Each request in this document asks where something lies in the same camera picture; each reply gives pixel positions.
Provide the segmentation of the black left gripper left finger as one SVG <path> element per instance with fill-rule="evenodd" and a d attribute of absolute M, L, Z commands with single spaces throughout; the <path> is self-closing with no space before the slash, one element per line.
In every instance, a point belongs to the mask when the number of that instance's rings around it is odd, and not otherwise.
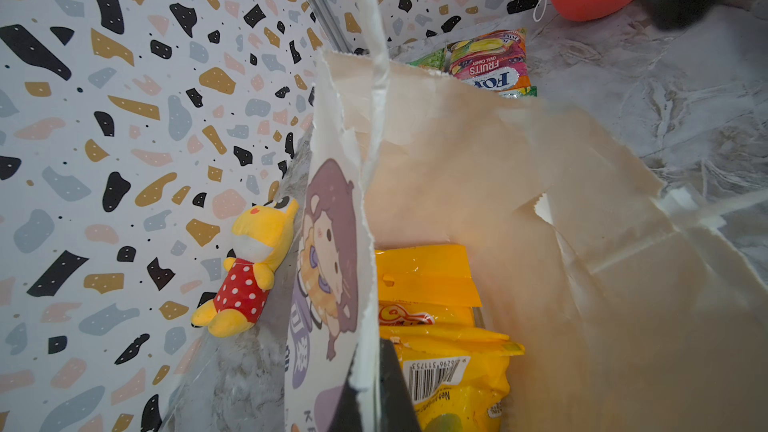
<path fill-rule="evenodd" d="M 328 432 L 362 432 L 362 419 L 357 402 L 357 391 L 350 385 L 351 371 L 348 371 L 339 401 Z"/>

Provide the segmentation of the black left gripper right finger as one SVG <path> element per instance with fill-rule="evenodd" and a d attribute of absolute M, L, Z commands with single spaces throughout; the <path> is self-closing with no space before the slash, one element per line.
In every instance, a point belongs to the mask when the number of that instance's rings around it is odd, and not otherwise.
<path fill-rule="evenodd" d="M 384 432 L 420 432 L 407 385 L 394 344 L 380 340 L 379 430 Z"/>

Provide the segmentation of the yellow lemon candy bag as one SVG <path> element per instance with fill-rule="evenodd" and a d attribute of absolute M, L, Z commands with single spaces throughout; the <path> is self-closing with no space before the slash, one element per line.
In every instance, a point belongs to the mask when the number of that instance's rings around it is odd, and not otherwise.
<path fill-rule="evenodd" d="M 423 431 L 498 431 L 510 360 L 525 354 L 505 334 L 435 324 L 381 326 L 394 345 Z"/>

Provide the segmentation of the white printed paper bag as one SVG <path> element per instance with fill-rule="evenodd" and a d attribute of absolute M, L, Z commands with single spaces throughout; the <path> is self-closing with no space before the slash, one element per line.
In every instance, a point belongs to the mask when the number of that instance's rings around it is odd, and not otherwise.
<path fill-rule="evenodd" d="M 709 203 L 666 189 L 587 112 L 505 99 L 389 58 L 377 0 L 369 54 L 325 51 L 312 157 L 333 143 L 362 195 L 362 318 L 351 371 L 380 431 L 375 247 L 469 252 L 483 318 L 523 344 L 512 431 L 763 431 L 767 286 L 721 233 L 765 190 Z"/>

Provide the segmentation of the green corn chips bag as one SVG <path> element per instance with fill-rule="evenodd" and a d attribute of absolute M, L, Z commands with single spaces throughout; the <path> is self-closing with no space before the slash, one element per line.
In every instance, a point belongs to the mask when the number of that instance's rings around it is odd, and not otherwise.
<path fill-rule="evenodd" d="M 445 48 L 441 48 L 426 54 L 416 60 L 410 61 L 409 65 L 425 70 L 434 70 L 444 72 L 448 61 L 449 54 Z"/>

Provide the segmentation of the Fox's fruits candy bag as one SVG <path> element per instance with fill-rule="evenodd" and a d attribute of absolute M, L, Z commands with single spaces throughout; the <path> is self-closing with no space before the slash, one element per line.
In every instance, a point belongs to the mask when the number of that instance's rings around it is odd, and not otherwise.
<path fill-rule="evenodd" d="M 525 28 L 498 30 L 447 47 L 447 72 L 476 88 L 500 92 L 533 86 L 527 66 Z"/>

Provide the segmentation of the small green snack box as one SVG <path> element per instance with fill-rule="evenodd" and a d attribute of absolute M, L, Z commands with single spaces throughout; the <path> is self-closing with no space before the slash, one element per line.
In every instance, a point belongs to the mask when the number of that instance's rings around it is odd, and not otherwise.
<path fill-rule="evenodd" d="M 536 97 L 537 87 L 536 86 L 520 87 L 520 88 L 500 92 L 499 95 L 505 98 Z"/>

